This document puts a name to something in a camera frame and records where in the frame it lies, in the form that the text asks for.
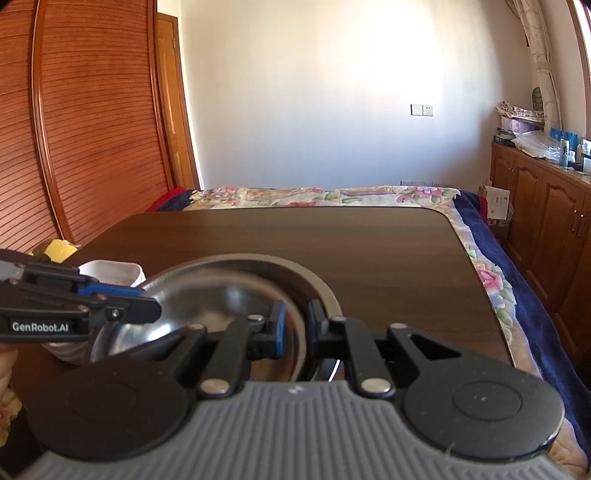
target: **person's hand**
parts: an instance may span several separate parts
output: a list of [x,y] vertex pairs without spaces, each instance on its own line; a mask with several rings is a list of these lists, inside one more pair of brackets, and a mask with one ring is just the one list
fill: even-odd
[[18,350],[15,345],[0,343],[0,400],[6,391],[12,366],[17,361]]

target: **wooden sliding door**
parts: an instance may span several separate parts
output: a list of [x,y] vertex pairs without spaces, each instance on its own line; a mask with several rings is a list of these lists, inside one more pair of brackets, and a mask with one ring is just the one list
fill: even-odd
[[176,186],[154,1],[0,12],[0,247],[85,243]]

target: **metal bowl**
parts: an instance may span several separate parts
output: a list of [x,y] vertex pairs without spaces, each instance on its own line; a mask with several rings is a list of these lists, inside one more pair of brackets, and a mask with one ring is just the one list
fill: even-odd
[[[253,380],[294,381],[306,363],[307,304],[319,299],[328,316],[341,314],[334,294],[318,276],[287,260],[267,255],[218,255],[162,272],[141,287],[162,305],[160,319],[148,325],[109,322],[91,340],[88,362],[155,340],[192,323],[225,330],[236,316],[269,315],[273,302],[286,305],[283,359],[253,362]],[[315,365],[315,380],[331,380],[336,361]]]

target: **yellow object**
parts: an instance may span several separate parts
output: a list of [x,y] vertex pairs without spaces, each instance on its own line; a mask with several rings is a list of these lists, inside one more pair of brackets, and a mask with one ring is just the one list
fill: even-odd
[[77,247],[67,240],[52,240],[44,253],[51,258],[52,261],[62,263],[77,250]]

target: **wooden table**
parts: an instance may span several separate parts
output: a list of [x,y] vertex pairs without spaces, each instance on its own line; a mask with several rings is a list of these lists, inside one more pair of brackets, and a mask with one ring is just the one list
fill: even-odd
[[[259,253],[320,276],[343,313],[372,329],[416,326],[511,363],[499,323],[447,218],[390,207],[263,208],[142,213],[123,220],[68,259],[137,262],[149,277],[209,255]],[[21,349],[13,387],[26,397],[64,370],[39,345]]]

